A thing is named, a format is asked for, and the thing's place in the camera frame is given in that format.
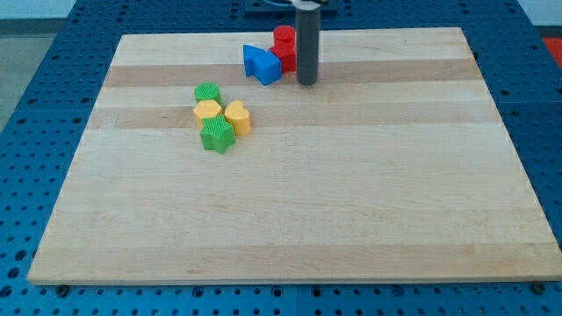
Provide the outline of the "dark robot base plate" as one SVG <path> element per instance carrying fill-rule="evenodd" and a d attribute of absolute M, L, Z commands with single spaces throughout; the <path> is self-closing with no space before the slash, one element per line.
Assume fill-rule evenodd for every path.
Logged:
<path fill-rule="evenodd" d="M 329 0 L 323 5 L 323 14 L 337 13 L 338 0 Z M 290 1 L 285 0 L 242 0 L 241 6 L 245 14 L 266 14 L 266 13 L 294 13 L 295 8 Z"/>

